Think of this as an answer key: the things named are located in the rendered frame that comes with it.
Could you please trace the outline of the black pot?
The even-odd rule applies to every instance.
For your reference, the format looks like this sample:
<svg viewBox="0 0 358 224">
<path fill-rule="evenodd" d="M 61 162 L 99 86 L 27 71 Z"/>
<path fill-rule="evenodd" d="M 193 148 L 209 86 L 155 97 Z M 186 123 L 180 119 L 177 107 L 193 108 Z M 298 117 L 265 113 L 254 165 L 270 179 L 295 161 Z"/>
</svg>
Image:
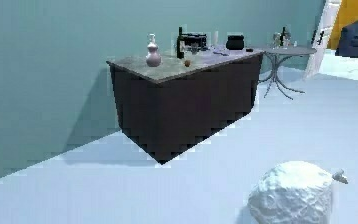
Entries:
<svg viewBox="0 0 358 224">
<path fill-rule="evenodd" d="M 226 42 L 228 50 L 242 50 L 244 48 L 243 35 L 229 35 Z"/>
</svg>

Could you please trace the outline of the pink gourd vase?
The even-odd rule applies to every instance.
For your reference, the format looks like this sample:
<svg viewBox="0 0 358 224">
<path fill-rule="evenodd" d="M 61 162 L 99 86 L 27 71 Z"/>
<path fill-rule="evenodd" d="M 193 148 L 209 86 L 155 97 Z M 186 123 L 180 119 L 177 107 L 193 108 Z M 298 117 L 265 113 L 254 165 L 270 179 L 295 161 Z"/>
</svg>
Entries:
<svg viewBox="0 0 358 224">
<path fill-rule="evenodd" d="M 150 42 L 147 45 L 146 63 L 149 67 L 158 67 L 161 64 L 161 56 L 158 52 L 158 45 L 156 44 L 155 35 L 150 34 Z"/>
</svg>

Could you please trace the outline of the white crumpled bin bag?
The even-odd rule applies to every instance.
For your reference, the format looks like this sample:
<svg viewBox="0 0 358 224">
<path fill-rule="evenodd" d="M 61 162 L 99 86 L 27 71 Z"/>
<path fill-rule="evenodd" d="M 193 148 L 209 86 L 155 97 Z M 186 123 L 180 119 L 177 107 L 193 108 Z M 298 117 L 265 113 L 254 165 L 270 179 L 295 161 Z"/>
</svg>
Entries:
<svg viewBox="0 0 358 224">
<path fill-rule="evenodd" d="M 348 184 L 344 170 L 334 174 L 306 161 L 288 161 L 268 170 L 247 201 L 258 224 L 330 224 L 334 184 Z"/>
</svg>

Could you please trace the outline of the white room door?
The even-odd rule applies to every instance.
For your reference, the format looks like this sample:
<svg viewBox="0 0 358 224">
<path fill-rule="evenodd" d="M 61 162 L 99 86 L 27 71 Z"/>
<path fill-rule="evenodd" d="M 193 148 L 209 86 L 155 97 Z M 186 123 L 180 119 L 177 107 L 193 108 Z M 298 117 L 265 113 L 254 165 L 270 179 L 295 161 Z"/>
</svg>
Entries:
<svg viewBox="0 0 358 224">
<path fill-rule="evenodd" d="M 317 45 L 316 42 L 312 45 L 317 52 L 309 57 L 304 74 L 305 79 L 311 78 L 319 72 L 341 2 L 342 0 L 325 0 L 319 25 L 317 26 L 318 34 L 324 30 L 323 40 L 321 45 Z"/>
</svg>

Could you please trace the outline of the dark wine bottle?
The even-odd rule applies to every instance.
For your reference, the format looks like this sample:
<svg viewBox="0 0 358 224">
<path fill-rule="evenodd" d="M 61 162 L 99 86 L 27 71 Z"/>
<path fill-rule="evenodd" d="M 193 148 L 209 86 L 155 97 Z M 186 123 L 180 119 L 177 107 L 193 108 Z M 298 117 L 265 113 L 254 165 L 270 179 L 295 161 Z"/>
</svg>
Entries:
<svg viewBox="0 0 358 224">
<path fill-rule="evenodd" d="M 183 46 L 184 46 L 184 40 L 182 37 L 182 27 L 178 28 L 178 36 L 177 36 L 177 40 L 176 40 L 176 56 L 178 59 L 183 59 L 184 58 L 184 50 L 183 50 Z"/>
</svg>

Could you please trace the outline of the grey round side table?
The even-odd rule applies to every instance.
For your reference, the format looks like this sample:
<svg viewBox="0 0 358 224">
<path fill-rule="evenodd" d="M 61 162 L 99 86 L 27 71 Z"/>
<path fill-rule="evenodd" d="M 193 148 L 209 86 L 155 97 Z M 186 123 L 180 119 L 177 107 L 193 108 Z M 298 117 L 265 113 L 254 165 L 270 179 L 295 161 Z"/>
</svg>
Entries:
<svg viewBox="0 0 358 224">
<path fill-rule="evenodd" d="M 262 79 L 259 80 L 258 83 L 269 82 L 266 92 L 264 96 L 267 96 L 272 84 L 275 84 L 277 89 L 288 99 L 292 100 L 292 97 L 285 93 L 285 90 L 289 90 L 296 93 L 301 93 L 301 90 L 293 89 L 287 87 L 279 78 L 278 71 L 281 65 L 292 57 L 303 57 L 309 56 L 316 53 L 317 50 L 312 47 L 305 47 L 305 46 L 286 46 L 286 47 L 271 47 L 264 49 L 264 55 L 270 60 L 271 62 L 271 71 L 270 74 Z"/>
</svg>

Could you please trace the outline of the dark brown counter cabinet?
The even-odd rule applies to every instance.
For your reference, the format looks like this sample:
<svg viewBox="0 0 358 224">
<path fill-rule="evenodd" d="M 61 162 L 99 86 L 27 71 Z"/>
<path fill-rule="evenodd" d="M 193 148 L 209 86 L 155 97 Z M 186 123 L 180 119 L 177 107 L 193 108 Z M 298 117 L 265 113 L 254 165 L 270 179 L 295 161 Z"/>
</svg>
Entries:
<svg viewBox="0 0 358 224">
<path fill-rule="evenodd" d="M 204 51 L 186 65 L 167 53 L 158 67 L 141 56 L 110 61 L 119 127 L 164 164 L 251 112 L 263 56 Z"/>
</svg>

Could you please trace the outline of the black toaster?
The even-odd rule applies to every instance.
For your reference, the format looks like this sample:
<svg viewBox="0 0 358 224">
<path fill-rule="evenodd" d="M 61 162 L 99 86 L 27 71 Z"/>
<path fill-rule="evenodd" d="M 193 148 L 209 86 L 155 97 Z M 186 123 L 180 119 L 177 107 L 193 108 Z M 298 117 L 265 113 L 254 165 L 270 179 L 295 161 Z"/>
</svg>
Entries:
<svg viewBox="0 0 358 224">
<path fill-rule="evenodd" d="M 206 34 L 185 33 L 183 35 L 183 37 L 184 37 L 186 46 L 191 46 L 192 44 L 197 44 L 198 48 L 201 51 L 206 51 L 208 49 Z"/>
</svg>

